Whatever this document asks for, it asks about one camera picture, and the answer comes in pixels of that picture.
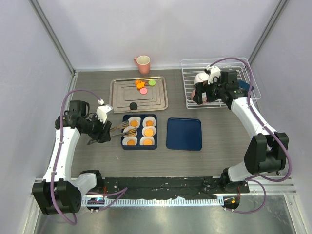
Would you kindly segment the metal tongs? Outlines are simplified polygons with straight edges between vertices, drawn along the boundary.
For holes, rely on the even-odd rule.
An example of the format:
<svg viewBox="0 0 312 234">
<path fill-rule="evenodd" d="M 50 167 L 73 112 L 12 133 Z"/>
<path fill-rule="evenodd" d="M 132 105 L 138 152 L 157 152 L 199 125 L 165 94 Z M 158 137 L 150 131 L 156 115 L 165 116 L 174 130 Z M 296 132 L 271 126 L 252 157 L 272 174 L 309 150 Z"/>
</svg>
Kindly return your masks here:
<svg viewBox="0 0 312 234">
<path fill-rule="evenodd" d="M 123 129 L 125 129 L 126 127 L 129 126 L 129 122 L 128 121 L 124 121 L 122 123 L 120 123 L 118 126 L 113 127 L 110 129 L 110 136 L 112 137 L 122 137 L 123 136 Z"/>
</svg>

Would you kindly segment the orange chip cookie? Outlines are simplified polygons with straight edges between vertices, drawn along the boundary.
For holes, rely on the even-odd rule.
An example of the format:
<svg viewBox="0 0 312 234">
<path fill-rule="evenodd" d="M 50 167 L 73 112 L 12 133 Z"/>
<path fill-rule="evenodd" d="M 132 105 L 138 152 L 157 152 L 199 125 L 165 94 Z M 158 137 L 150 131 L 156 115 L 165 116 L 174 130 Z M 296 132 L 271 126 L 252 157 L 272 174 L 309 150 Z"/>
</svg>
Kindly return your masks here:
<svg viewBox="0 0 312 234">
<path fill-rule="evenodd" d="M 133 139 L 130 139 L 130 140 L 127 141 L 127 145 L 128 146 L 132 146 L 132 145 L 136 145 L 136 144 L 137 144 L 136 141 L 133 140 Z"/>
</svg>

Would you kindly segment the orange flower cookie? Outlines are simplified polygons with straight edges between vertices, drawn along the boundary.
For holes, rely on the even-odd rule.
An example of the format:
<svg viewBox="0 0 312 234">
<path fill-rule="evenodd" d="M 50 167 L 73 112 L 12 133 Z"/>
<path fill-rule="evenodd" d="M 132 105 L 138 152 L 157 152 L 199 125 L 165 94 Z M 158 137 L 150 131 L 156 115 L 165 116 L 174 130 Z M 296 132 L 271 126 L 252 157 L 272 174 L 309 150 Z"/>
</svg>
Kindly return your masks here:
<svg viewBox="0 0 312 234">
<path fill-rule="evenodd" d="M 137 120 L 130 120 L 130 126 L 137 128 L 139 126 L 139 122 Z"/>
</svg>

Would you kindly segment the navy blue box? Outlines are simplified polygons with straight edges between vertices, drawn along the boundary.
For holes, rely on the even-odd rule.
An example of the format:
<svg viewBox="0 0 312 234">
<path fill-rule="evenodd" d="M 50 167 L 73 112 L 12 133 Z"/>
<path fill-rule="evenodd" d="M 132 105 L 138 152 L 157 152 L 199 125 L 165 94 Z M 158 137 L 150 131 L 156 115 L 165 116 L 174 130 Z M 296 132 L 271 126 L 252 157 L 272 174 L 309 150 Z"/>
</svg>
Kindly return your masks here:
<svg viewBox="0 0 312 234">
<path fill-rule="evenodd" d="M 157 117 L 155 114 L 139 114 L 139 115 L 124 115 L 123 116 L 123 119 L 122 119 L 123 122 L 128 121 L 128 119 L 130 117 L 140 117 L 141 118 L 140 127 L 137 129 L 137 136 L 136 136 L 137 145 L 136 146 L 122 146 L 122 140 L 125 138 L 124 136 L 122 136 L 121 140 L 120 140 L 120 144 L 124 150 L 155 150 L 157 148 L 157 124 L 155 126 L 156 134 L 153 136 L 153 138 L 155 139 L 155 145 L 154 146 L 140 146 L 139 145 L 140 139 L 143 137 L 143 135 L 142 135 L 142 129 L 143 129 L 142 122 L 143 122 L 144 118 L 147 116 L 153 116 L 157 121 Z"/>
</svg>

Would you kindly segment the navy blue lid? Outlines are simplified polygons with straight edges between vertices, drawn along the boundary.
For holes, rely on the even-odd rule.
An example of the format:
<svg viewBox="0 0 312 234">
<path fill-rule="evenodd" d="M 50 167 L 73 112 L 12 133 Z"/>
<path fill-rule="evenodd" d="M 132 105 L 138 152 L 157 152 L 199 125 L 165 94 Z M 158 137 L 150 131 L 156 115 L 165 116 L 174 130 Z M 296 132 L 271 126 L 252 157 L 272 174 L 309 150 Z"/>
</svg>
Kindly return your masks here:
<svg viewBox="0 0 312 234">
<path fill-rule="evenodd" d="M 201 121 L 194 118 L 169 118 L 166 147 L 171 150 L 200 151 L 202 149 Z"/>
</svg>

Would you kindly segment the orange swirl cookie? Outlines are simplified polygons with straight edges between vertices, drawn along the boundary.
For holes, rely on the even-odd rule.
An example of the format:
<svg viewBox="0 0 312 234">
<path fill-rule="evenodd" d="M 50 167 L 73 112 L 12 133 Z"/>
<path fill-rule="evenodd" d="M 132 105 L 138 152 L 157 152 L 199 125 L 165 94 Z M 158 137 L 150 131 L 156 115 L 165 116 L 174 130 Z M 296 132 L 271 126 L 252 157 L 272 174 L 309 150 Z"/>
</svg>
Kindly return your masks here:
<svg viewBox="0 0 312 234">
<path fill-rule="evenodd" d="M 146 127 L 152 127 L 154 126 L 154 122 L 152 120 L 146 121 Z"/>
</svg>

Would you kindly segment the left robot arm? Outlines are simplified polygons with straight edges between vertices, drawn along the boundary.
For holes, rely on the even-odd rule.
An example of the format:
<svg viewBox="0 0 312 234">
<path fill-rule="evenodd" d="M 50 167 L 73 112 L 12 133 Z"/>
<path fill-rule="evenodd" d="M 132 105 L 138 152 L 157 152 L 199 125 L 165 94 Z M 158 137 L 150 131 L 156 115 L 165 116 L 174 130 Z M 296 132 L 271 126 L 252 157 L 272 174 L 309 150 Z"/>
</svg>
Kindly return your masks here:
<svg viewBox="0 0 312 234">
<path fill-rule="evenodd" d="M 56 142 L 48 169 L 41 182 L 36 182 L 32 194 L 44 215 L 77 213 L 82 197 L 89 191 L 100 194 L 104 182 L 99 170 L 85 170 L 75 180 L 71 179 L 74 152 L 82 134 L 91 138 L 93 143 L 111 140 L 111 122 L 107 115 L 112 106 L 99 102 L 97 111 L 90 115 L 89 103 L 74 100 L 69 109 L 55 122 Z"/>
</svg>

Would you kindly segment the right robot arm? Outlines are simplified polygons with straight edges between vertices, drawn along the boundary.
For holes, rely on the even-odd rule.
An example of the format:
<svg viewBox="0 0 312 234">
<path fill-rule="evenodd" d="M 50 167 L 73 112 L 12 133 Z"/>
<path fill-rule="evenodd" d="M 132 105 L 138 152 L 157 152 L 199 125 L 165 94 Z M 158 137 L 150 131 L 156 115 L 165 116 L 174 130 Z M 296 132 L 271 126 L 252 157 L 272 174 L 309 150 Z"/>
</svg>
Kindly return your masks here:
<svg viewBox="0 0 312 234">
<path fill-rule="evenodd" d="M 223 170 L 220 187 L 230 193 L 238 183 L 265 173 L 283 170 L 287 161 L 289 138 L 271 127 L 255 108 L 248 91 L 240 87 L 237 72 L 213 67 L 194 78 L 192 101 L 221 100 L 239 118 L 251 139 L 241 163 Z"/>
</svg>

